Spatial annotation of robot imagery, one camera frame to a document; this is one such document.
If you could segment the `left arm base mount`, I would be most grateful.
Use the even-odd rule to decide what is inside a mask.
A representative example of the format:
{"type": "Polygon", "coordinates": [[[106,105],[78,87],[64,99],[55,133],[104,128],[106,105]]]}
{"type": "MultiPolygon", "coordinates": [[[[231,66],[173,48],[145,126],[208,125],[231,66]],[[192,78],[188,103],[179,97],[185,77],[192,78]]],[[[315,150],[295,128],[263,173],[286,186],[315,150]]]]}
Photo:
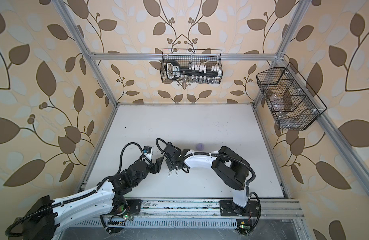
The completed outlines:
{"type": "Polygon", "coordinates": [[[112,201],[111,211],[108,216],[125,216],[125,215],[138,215],[141,210],[141,199],[126,199],[124,196],[115,196],[112,201]]]}

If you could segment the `purple round charging case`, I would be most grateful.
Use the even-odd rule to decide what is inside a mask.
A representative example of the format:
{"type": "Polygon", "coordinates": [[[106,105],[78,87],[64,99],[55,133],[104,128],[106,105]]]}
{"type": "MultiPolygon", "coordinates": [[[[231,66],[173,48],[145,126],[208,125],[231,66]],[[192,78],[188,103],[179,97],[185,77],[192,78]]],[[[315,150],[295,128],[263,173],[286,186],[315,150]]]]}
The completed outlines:
{"type": "Polygon", "coordinates": [[[202,144],[202,143],[197,144],[197,145],[196,145],[196,149],[197,149],[198,151],[203,151],[203,150],[204,150],[204,144],[202,144]]]}

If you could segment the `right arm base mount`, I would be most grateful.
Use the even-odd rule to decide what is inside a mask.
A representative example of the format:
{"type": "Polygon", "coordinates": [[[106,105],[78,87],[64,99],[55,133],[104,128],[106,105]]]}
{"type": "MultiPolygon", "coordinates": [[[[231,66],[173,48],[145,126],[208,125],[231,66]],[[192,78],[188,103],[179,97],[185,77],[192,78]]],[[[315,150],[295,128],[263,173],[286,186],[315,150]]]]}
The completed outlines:
{"type": "Polygon", "coordinates": [[[257,217],[261,207],[258,201],[250,200],[245,207],[236,205],[232,200],[219,201],[220,215],[222,217],[257,217]]]}

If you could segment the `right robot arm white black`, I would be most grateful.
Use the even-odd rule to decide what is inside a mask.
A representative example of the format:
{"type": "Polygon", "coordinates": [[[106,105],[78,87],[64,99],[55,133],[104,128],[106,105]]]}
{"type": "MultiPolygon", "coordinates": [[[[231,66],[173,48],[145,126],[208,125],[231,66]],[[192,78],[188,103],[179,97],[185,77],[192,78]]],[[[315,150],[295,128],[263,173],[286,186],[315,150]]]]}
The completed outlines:
{"type": "Polygon", "coordinates": [[[212,169],[232,189],[232,202],[235,207],[247,208],[251,196],[258,197],[249,188],[250,183],[256,178],[255,171],[232,149],[223,146],[213,152],[181,150],[161,138],[157,138],[155,144],[166,159],[170,170],[182,170],[188,174],[189,170],[194,168],[212,169]]]}

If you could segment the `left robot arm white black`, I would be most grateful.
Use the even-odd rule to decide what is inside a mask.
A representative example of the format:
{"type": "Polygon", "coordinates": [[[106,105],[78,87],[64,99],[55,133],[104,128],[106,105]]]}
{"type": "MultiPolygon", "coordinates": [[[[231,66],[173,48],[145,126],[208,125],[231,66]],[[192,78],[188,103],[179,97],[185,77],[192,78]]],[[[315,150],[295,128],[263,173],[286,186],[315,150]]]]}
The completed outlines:
{"type": "Polygon", "coordinates": [[[22,218],[15,220],[6,230],[9,238],[22,240],[52,240],[65,229],[99,217],[108,233],[104,217],[127,219],[139,212],[140,200],[128,203],[125,194],[137,187],[148,174],[157,174],[161,170],[163,158],[152,162],[152,148],[139,144],[140,157],[127,169],[119,169],[113,176],[105,177],[97,186],[77,194],[52,200],[50,196],[40,198],[22,218]]]}

